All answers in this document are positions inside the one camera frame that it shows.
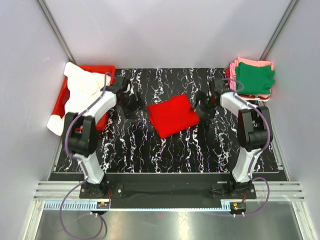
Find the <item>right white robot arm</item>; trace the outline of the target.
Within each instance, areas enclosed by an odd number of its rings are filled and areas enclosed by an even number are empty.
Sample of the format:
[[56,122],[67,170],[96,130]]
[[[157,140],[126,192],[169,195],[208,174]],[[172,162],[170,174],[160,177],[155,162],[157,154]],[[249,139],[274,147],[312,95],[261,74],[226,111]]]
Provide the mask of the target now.
[[235,167],[228,181],[220,189],[212,192],[218,196],[242,198],[253,189],[254,167],[262,152],[273,140],[270,110],[267,106],[258,106],[242,99],[236,90],[217,88],[213,80],[208,82],[209,90],[199,90],[195,94],[193,109],[211,116],[218,107],[222,107],[237,117],[237,140],[240,151]]

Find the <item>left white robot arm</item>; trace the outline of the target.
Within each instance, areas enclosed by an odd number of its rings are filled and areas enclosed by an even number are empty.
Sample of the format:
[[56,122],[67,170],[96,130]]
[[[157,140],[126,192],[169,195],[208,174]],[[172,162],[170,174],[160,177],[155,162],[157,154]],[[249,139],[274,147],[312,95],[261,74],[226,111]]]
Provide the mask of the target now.
[[107,86],[105,80],[93,103],[82,111],[67,112],[62,135],[67,156],[77,161],[84,174],[81,189],[96,198],[109,197],[112,192],[96,153],[99,137],[96,123],[114,107],[120,107],[127,119],[143,108],[141,95],[134,91],[129,79],[109,72],[104,76],[114,79],[114,83]]

